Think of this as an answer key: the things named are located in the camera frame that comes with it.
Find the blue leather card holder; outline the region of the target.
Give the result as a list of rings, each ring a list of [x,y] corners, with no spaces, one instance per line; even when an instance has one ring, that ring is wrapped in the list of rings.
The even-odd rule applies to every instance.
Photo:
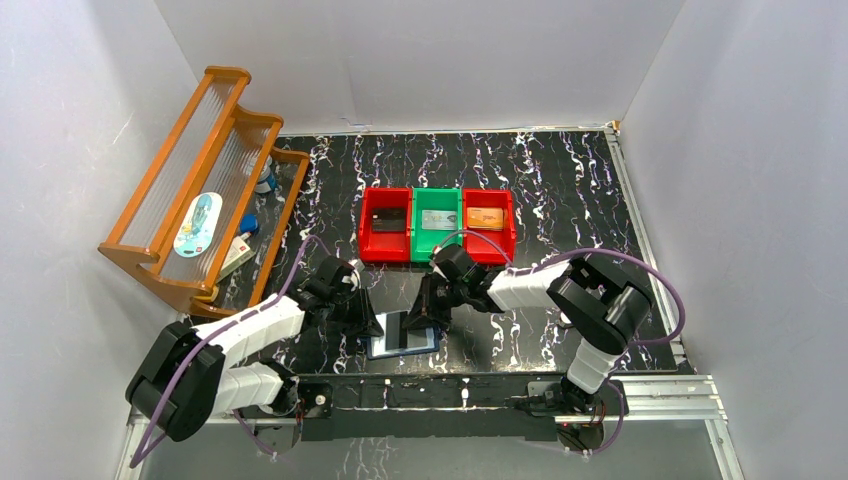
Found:
[[[394,311],[376,315],[384,334],[370,337],[366,342],[368,360],[378,360],[437,352],[440,331],[435,327],[410,330],[403,327],[407,311]]]

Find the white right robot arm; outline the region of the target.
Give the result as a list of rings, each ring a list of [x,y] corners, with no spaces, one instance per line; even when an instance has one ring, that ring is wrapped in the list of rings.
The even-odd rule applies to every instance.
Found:
[[[581,336],[563,379],[564,403],[587,414],[601,403],[601,386],[653,308],[647,284],[615,266],[616,259],[654,271],[637,258],[599,248],[565,252],[534,268],[486,266],[449,244],[433,254],[403,326],[447,328],[453,309],[463,305],[482,313],[557,309]]]

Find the black card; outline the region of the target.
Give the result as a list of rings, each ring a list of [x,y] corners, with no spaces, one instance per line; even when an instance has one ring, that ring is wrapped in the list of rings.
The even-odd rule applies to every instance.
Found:
[[[371,230],[378,233],[404,232],[407,209],[403,207],[375,208],[371,213]]]
[[[387,351],[400,350],[407,347],[407,330],[403,326],[407,315],[407,311],[396,311],[385,314],[384,346]]]

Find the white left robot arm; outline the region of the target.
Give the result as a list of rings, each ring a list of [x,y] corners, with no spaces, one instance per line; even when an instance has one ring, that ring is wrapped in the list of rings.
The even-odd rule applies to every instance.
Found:
[[[326,257],[314,273],[246,310],[198,327],[167,325],[130,380],[126,400],[175,442],[231,410],[263,406],[275,416],[290,414],[299,400],[293,372],[270,360],[241,362],[322,322],[374,332],[363,268],[359,260]]]

